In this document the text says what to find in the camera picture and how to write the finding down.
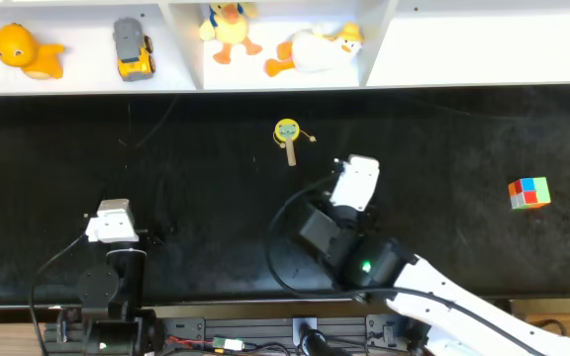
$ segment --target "black tabletop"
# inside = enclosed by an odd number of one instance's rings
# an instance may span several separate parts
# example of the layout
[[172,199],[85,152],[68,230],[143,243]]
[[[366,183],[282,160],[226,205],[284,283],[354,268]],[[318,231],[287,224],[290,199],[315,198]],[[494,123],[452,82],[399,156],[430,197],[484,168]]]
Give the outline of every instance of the black tabletop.
[[[262,234],[283,201],[335,157],[381,164],[383,233],[482,296],[570,295],[570,86],[262,94],[0,98],[0,306],[26,303],[35,270],[75,239],[101,199],[137,225],[173,229],[148,252],[149,305],[287,297]],[[298,165],[272,139],[297,120]],[[552,203],[513,212],[508,183],[547,177]],[[80,243],[50,268],[38,303],[76,302],[104,261]],[[277,243],[279,273],[326,289],[311,258]]]

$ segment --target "orange rubber duck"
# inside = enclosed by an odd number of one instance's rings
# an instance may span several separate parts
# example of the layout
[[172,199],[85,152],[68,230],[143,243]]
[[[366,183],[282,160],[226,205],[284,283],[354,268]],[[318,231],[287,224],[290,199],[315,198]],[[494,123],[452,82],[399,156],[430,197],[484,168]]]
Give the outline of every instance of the orange rubber duck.
[[0,30],[0,59],[4,64],[20,67],[33,79],[60,79],[63,67],[58,54],[62,44],[39,44],[30,31],[19,24],[6,25]]

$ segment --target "green indicator light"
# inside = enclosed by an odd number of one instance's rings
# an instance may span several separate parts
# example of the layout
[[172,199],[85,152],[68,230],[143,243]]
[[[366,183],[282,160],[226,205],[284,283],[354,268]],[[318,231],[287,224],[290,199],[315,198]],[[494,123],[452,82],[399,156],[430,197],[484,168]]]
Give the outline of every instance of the green indicator light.
[[362,262],[362,271],[369,273],[371,272],[371,262],[370,261],[364,261]]

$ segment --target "green cube face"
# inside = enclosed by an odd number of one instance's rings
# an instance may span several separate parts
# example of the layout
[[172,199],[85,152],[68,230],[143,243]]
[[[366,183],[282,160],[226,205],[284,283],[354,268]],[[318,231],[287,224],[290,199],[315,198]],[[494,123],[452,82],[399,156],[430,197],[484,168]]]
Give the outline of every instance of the green cube face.
[[538,197],[539,203],[551,203],[551,196],[549,195],[549,186],[546,184],[546,178],[533,178],[533,185]]

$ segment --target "colorful cube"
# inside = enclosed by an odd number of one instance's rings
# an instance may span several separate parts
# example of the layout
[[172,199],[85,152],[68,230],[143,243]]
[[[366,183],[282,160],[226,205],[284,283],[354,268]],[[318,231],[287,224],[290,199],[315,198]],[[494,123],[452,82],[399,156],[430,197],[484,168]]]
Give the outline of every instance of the colorful cube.
[[545,177],[522,178],[509,189],[512,209],[536,209],[551,203]]

